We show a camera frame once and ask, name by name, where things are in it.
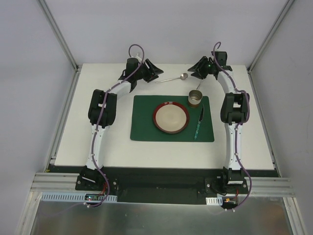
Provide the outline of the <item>silver spoon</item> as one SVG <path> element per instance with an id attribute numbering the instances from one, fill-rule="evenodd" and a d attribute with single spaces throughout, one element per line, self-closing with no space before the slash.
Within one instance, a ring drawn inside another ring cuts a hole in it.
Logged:
<path id="1" fill-rule="evenodd" d="M 186 80 L 188 78 L 188 76 L 189 75 L 187 73 L 182 73 L 179 77 L 165 79 L 165 80 L 162 80 L 162 81 L 156 81 L 156 83 L 169 82 L 169 81 L 173 81 L 173 80 Z"/>

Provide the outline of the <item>steel cup brown base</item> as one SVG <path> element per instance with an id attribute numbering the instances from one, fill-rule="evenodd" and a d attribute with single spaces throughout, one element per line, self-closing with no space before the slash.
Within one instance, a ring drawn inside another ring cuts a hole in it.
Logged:
<path id="1" fill-rule="evenodd" d="M 188 94 L 188 105 L 191 108 L 197 108 L 202 100 L 202 92 L 199 90 L 191 90 Z"/>

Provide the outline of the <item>black knife green handle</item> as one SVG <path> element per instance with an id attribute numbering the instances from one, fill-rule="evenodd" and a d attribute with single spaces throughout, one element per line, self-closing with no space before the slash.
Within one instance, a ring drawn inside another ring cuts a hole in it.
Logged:
<path id="1" fill-rule="evenodd" d="M 203 116 L 204 116 L 204 105 L 202 105 L 202 108 L 201 108 L 201 113 L 200 113 L 200 116 L 199 116 L 199 119 L 198 119 L 198 123 L 197 123 L 197 127 L 196 127 L 196 130 L 195 130 L 195 134 L 194 134 L 194 141 L 196 141 L 197 138 L 198 138 L 201 122 L 203 120 Z"/>

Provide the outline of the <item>red rimmed beige plate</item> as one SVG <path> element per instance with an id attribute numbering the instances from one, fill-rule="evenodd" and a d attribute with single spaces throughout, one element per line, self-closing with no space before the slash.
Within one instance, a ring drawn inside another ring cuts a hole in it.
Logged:
<path id="1" fill-rule="evenodd" d="M 153 123 L 157 129 L 167 134 L 177 134 L 189 124 L 188 110 L 174 101 L 163 102 L 153 111 Z"/>

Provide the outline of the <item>dark green placemat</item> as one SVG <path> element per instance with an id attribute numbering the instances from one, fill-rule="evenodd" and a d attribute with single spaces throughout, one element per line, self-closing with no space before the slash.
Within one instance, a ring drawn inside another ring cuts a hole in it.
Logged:
<path id="1" fill-rule="evenodd" d="M 188 96 L 136 95 L 130 138 L 153 142 L 214 142 L 209 98 L 188 105 Z"/>

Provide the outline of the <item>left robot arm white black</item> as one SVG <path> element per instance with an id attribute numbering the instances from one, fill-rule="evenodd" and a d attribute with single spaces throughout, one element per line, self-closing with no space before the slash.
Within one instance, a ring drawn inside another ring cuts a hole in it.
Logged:
<path id="1" fill-rule="evenodd" d="M 86 188 L 105 191 L 110 186 L 102 171 L 103 155 L 100 152 L 104 149 L 107 132 L 115 121 L 117 101 L 131 93 L 137 86 L 138 80 L 143 79 L 149 83 L 162 73 L 164 71 L 149 59 L 140 60 L 130 57 L 116 84 L 106 91 L 99 89 L 93 91 L 88 111 L 92 138 L 88 159 L 77 178 L 75 186 L 77 190 Z"/>

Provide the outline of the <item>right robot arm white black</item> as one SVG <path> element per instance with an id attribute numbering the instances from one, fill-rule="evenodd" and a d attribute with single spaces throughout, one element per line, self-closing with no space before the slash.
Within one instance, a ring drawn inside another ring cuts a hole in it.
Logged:
<path id="1" fill-rule="evenodd" d="M 212 51 L 211 57 L 202 57 L 188 69 L 193 77 L 204 80 L 213 75 L 224 91 L 220 119 L 226 132 L 226 159 L 221 176 L 212 182 L 210 188 L 221 193 L 231 193 L 245 179 L 242 164 L 242 128 L 250 115 L 249 95 L 237 88 L 233 78 L 233 70 L 227 65 L 227 52 Z"/>

